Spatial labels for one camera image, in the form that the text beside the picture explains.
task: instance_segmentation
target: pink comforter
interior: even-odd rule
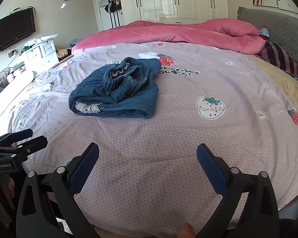
[[[118,43],[142,44],[156,41],[199,44],[248,55],[258,54],[265,45],[258,30],[252,24],[240,20],[212,19],[188,25],[139,20],[89,35],[74,46],[73,51]]]

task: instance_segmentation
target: blue jeans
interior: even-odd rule
[[[158,59],[131,57],[105,65],[77,85],[69,107],[80,115],[151,118],[159,90],[154,77],[160,68]]]

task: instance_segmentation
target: drawer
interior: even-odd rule
[[[41,50],[42,50],[43,57],[45,57],[55,51],[55,46],[54,46],[53,41],[48,41],[48,42],[42,43],[41,48],[42,48]]]
[[[36,47],[26,52],[26,57],[29,62],[37,61],[43,58],[40,47]]]
[[[194,19],[160,19],[160,22],[165,24],[195,24],[196,20]]]
[[[57,63],[58,63],[58,57],[56,55],[56,52],[54,52],[54,53],[49,54],[48,56],[46,56],[46,57],[43,58],[42,67],[45,70],[48,70],[48,69],[50,69],[51,67],[53,67]]]

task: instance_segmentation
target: television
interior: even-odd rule
[[[0,51],[35,32],[33,7],[14,12],[0,20]]]

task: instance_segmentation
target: white dresser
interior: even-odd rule
[[[20,58],[24,61],[25,68],[34,72],[35,78],[59,62],[52,40],[32,47],[25,51]]]

